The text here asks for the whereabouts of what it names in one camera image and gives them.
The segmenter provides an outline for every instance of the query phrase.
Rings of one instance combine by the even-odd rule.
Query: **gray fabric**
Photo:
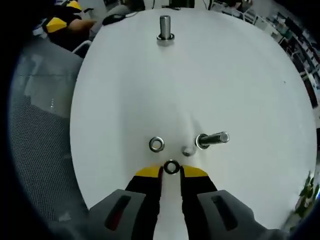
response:
[[[127,7],[126,5],[118,5],[115,6],[114,8],[112,8],[110,11],[108,11],[108,13],[105,15],[104,18],[98,20],[91,28],[90,28],[90,32],[89,32],[89,40],[93,41],[94,38],[96,37],[96,35],[98,34],[99,30],[101,29],[102,22],[103,20],[110,16],[110,15],[114,15],[114,14],[119,14],[119,15],[127,15],[132,13],[132,11],[130,10],[129,7]]]
[[[13,161],[25,194],[48,223],[88,214],[69,136],[82,61],[48,39],[34,39],[23,48],[12,78],[8,130]]]

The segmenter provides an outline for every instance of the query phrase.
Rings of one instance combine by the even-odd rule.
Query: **white round table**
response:
[[[171,46],[157,45],[161,15],[171,16]],[[182,155],[198,134],[222,131],[228,143]],[[149,149],[155,136],[165,141],[160,153]],[[71,153],[88,208],[143,167],[175,159],[279,228],[314,170],[316,142],[307,91],[286,53],[255,26],[213,11],[147,10],[103,27],[72,100]],[[181,205],[179,186],[165,181],[163,199]],[[170,231],[179,236],[177,225]]]

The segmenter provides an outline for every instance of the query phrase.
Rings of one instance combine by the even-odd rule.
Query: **white tabletop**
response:
[[[160,15],[171,16],[174,45],[157,45]],[[268,34],[214,11],[157,9],[96,36],[74,90],[70,144],[88,208],[141,168],[175,159],[278,228],[315,167],[315,129],[299,73]],[[228,143],[182,155],[198,134],[221,131]],[[165,141],[160,153],[149,150],[154,136]]]

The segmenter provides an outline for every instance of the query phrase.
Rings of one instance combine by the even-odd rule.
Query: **cable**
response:
[[[207,4],[206,4],[205,0],[202,0],[202,2],[204,3],[205,10],[208,10],[208,8],[207,8]]]
[[[132,15],[130,15],[130,16],[126,16],[125,18],[126,18],[126,19],[131,18],[131,17],[137,15],[138,13],[139,13],[139,12],[137,11],[137,12],[135,12],[134,14],[132,14]]]

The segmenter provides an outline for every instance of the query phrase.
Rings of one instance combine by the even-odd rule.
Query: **metal rod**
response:
[[[160,37],[164,40],[170,39],[171,35],[171,18],[170,16],[160,16]]]
[[[198,142],[201,146],[207,146],[212,144],[223,144],[229,141],[229,134],[225,131],[215,133],[209,136],[199,137]]]

